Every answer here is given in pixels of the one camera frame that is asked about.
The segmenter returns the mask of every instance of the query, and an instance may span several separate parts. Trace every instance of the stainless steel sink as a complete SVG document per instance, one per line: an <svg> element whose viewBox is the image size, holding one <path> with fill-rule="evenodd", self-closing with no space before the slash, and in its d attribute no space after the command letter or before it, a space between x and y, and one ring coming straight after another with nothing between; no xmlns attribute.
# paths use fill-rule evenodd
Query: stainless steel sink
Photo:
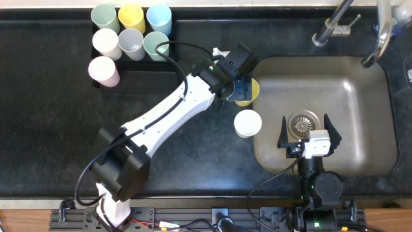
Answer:
<svg viewBox="0 0 412 232"><path fill-rule="evenodd" d="M268 171L293 162L277 149L282 117L289 141L323 129L327 113L342 136L335 153L323 159L328 171L343 175L384 175L398 158L385 71L361 66L360 57L273 57L261 61L253 78L260 94L253 103L263 121L255 135L255 156Z"/></svg>

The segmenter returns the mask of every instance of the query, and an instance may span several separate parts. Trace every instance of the sink drain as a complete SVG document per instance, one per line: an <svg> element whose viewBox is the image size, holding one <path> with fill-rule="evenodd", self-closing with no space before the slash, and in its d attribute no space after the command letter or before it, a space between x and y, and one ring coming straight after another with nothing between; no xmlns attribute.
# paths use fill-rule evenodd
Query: sink drain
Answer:
<svg viewBox="0 0 412 232"><path fill-rule="evenodd" d="M317 116L308 110L292 114L288 121L289 132L297 139L306 139L309 131L318 130L320 124Z"/></svg>

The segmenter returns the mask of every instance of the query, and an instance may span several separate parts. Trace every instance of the pink cup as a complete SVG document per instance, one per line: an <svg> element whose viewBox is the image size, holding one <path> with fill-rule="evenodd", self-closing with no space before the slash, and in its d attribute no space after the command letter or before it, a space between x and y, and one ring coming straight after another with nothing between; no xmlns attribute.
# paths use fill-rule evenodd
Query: pink cup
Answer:
<svg viewBox="0 0 412 232"><path fill-rule="evenodd" d="M114 87L120 81L116 65L109 57L96 57L89 64L89 75L106 87Z"/></svg>

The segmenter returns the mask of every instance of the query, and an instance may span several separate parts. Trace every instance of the yellow cup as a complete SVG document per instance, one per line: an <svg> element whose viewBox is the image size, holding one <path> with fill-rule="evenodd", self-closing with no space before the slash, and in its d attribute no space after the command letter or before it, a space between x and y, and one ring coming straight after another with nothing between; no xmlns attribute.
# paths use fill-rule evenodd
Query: yellow cup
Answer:
<svg viewBox="0 0 412 232"><path fill-rule="evenodd" d="M142 7L138 4L124 5L118 11L118 20L122 22L125 28L139 30L142 34L146 31L144 23L144 14Z"/></svg>
<svg viewBox="0 0 412 232"><path fill-rule="evenodd" d="M235 103L238 106L248 106L250 105L250 103L252 103L252 101L254 101L256 99L256 97L259 95L259 84L258 82L252 78L252 100L250 101L236 101Z"/></svg>

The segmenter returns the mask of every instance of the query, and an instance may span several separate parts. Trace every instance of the cup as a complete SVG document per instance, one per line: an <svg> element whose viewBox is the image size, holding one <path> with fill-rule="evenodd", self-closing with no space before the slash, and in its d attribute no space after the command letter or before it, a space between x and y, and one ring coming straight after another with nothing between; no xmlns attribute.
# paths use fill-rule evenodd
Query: cup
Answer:
<svg viewBox="0 0 412 232"><path fill-rule="evenodd" d="M116 10L110 4L100 4L91 11L91 20L100 28L109 28L116 33L120 31L120 25L116 17Z"/></svg>
<svg viewBox="0 0 412 232"><path fill-rule="evenodd" d="M106 87L114 87L120 81L115 63L109 57L96 57L89 64L89 75Z"/></svg>
<svg viewBox="0 0 412 232"><path fill-rule="evenodd" d="M155 52L155 47L158 44L160 44L162 42L166 42L166 41L169 41L169 38L167 38L167 36L165 34L163 34L162 32L150 32L144 38L143 47L144 47L144 50L146 50L146 52L150 55L152 60L154 60L154 61L166 61L166 59L159 56ZM160 53L163 53L163 54L169 56L169 45L168 44L161 45L158 50L159 50Z"/></svg>
<svg viewBox="0 0 412 232"><path fill-rule="evenodd" d="M122 50L118 45L118 37L114 30L105 28L98 30L92 39L93 47L102 55L112 60L117 60L122 56Z"/></svg>
<svg viewBox="0 0 412 232"><path fill-rule="evenodd" d="M126 29L118 35L118 45L134 61L143 59L143 35L136 29Z"/></svg>
<svg viewBox="0 0 412 232"><path fill-rule="evenodd" d="M253 110L242 110L234 118L234 128L242 138L257 134L261 127L262 118Z"/></svg>
<svg viewBox="0 0 412 232"><path fill-rule="evenodd" d="M250 100L250 101L236 101L235 103L238 106L242 106L242 107L248 106L248 105L250 105L250 103L252 103L256 99L256 97L258 95L259 95L259 84L255 79L252 78L252 100Z"/></svg>
<svg viewBox="0 0 412 232"><path fill-rule="evenodd" d="M146 31L143 10L138 4L124 5L118 11L118 19L127 29L134 28L139 30L142 34Z"/></svg>
<svg viewBox="0 0 412 232"><path fill-rule="evenodd" d="M147 20L156 32L169 35L172 32L172 11L166 5L155 5L148 9Z"/></svg>

